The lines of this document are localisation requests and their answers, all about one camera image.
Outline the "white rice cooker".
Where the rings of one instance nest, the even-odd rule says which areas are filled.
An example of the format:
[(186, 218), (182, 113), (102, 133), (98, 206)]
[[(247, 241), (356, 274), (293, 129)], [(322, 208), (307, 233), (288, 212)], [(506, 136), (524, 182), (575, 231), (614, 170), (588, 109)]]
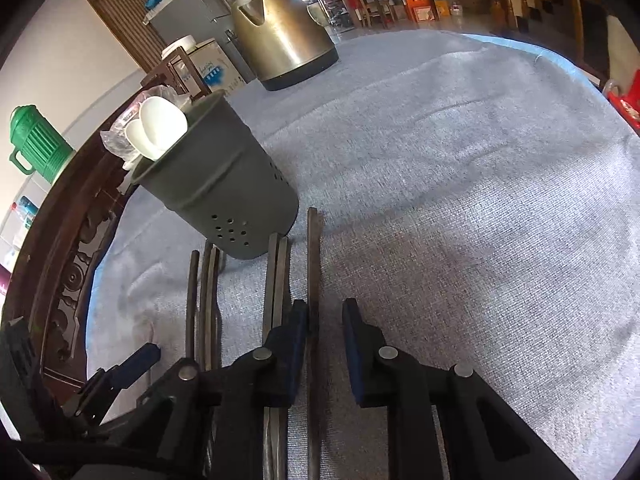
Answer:
[(196, 41), (192, 35), (184, 36), (174, 42), (172, 42), (169, 46), (167, 46), (160, 55), (160, 58), (164, 60), (171, 55), (172, 52), (181, 48), (186, 54), (189, 54), (196, 48)]

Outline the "dark chopstick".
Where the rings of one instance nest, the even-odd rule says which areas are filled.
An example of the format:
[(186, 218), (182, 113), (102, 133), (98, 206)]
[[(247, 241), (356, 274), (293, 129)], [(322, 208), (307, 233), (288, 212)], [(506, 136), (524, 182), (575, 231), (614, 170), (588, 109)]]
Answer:
[(207, 309), (207, 289), (208, 289), (208, 271), (210, 265), (210, 256), (212, 255), (213, 244), (206, 240), (201, 264), (201, 283), (200, 283), (200, 296), (198, 299), (198, 343), (196, 344), (196, 350), (198, 350), (198, 364), (202, 370), (206, 370), (206, 309)]
[[(262, 312), (262, 341), (266, 341), (272, 329), (273, 321), (273, 297), (276, 288), (276, 271), (278, 260), (278, 246), (280, 235), (272, 233), (269, 237), (267, 271), (265, 282), (264, 312)], [(271, 408), (265, 408), (264, 413), (264, 450), (262, 451), (262, 461), (264, 462), (264, 478), (273, 480), (277, 478), (277, 454), (274, 452), (273, 440), (273, 419)]]
[(318, 340), (320, 289), (320, 235), (318, 210), (307, 211), (307, 304), (309, 307), (309, 339), (307, 360), (307, 453), (308, 478), (320, 478), (320, 422), (318, 404)]
[(186, 290), (186, 357), (194, 358), (195, 353), (195, 315), (198, 305), (198, 267), (200, 253), (192, 250), (188, 275), (188, 289)]
[(218, 370), (220, 367), (220, 311), (218, 307), (217, 286), (220, 268), (220, 250), (213, 246), (207, 269), (206, 286), (206, 324), (205, 324), (205, 365), (206, 370)]
[[(272, 305), (272, 328), (281, 326), (284, 318), (285, 289), (286, 289), (286, 251), (288, 250), (288, 239), (277, 234), (276, 240), (276, 262), (274, 263), (274, 286)], [(288, 456), (286, 453), (286, 437), (288, 436), (288, 413), (283, 408), (273, 408), (271, 410), (271, 457), (273, 478), (277, 480), (286, 478), (288, 470)]]

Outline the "white bowl with plastic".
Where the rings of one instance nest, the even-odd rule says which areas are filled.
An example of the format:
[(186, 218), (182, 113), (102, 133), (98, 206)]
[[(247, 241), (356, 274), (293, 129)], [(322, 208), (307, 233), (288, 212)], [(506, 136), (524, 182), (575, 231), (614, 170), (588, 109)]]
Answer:
[(141, 91), (108, 130), (100, 132), (104, 148), (131, 170), (145, 157), (157, 160), (188, 128), (186, 111), (192, 99), (160, 84)]

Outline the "green thermos flask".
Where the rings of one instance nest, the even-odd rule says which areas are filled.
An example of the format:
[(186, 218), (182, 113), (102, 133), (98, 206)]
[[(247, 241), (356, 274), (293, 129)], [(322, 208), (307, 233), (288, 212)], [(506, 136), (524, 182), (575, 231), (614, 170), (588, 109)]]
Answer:
[(25, 176), (35, 172), (53, 184), (75, 155), (70, 144), (35, 105), (14, 108), (10, 118), (9, 161)]

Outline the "grey table cloth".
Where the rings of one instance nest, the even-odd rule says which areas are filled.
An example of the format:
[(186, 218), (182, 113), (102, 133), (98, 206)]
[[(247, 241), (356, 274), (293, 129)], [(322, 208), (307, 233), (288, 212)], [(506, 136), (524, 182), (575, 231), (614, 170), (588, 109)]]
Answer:
[[(639, 137), (573, 66), (532, 47), (409, 30), (340, 44), (291, 88), (228, 103), (294, 188), (291, 292), (321, 221), (320, 474), (387, 477), (386, 415), (350, 390), (342, 304), (438, 368), (472, 366), (570, 471), (612, 479), (639, 442)], [(92, 292), (90, 368), (186, 347), (206, 240), (134, 184)], [(222, 359), (262, 340), (267, 253), (224, 252)]]

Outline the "brass electric kettle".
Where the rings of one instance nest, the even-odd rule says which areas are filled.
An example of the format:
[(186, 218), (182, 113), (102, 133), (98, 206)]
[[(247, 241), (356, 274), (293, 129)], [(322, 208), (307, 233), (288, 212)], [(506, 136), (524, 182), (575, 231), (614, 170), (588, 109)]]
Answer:
[(334, 42), (303, 0), (231, 0), (241, 52), (268, 91), (316, 76), (338, 61)]

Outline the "carved wooden sideboard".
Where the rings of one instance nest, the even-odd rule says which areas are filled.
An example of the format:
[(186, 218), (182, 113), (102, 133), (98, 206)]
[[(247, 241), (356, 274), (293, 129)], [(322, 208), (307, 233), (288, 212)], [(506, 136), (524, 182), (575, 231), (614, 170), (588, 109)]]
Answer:
[(133, 100), (88, 137), (52, 185), (17, 256), (3, 306), (3, 322), (27, 323), (38, 372), (61, 402), (87, 380), (93, 278), (132, 194), (122, 160), (104, 148), (100, 132)]

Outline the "red plastic stool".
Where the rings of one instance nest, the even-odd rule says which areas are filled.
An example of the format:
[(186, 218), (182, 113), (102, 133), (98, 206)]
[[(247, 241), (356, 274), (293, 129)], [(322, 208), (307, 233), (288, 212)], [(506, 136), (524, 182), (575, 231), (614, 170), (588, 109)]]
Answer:
[(626, 123), (634, 129), (634, 132), (639, 134), (640, 70), (636, 70), (634, 73), (634, 79), (625, 94), (622, 93), (622, 87), (614, 79), (606, 82), (602, 94), (612, 107), (618, 111), (618, 114), (626, 120)]

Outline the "white spoon in holder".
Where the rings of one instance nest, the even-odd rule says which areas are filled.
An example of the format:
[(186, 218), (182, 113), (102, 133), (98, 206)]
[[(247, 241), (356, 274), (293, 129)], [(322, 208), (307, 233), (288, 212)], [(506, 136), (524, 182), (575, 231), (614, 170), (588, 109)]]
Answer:
[(125, 136), (131, 146), (143, 157), (152, 159), (153, 153), (149, 150), (149, 139), (145, 134), (142, 121), (140, 119), (133, 119), (131, 122), (128, 122), (125, 128)]

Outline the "dark grey utensil holder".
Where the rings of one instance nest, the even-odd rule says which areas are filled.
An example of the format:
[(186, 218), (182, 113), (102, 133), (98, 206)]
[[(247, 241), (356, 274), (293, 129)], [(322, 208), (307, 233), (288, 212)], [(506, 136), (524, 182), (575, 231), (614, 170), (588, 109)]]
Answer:
[(248, 260), (288, 234), (298, 196), (269, 154), (217, 91), (186, 113), (188, 131), (156, 162), (142, 160), (143, 186), (228, 256)]

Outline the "white plastic spoon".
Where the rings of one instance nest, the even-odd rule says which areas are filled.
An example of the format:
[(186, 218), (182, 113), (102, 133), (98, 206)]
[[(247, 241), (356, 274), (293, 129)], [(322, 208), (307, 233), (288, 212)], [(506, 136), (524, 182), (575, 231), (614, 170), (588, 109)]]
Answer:
[(161, 158), (189, 128), (186, 114), (160, 96), (150, 96), (142, 102), (139, 118), (151, 145), (152, 160)]

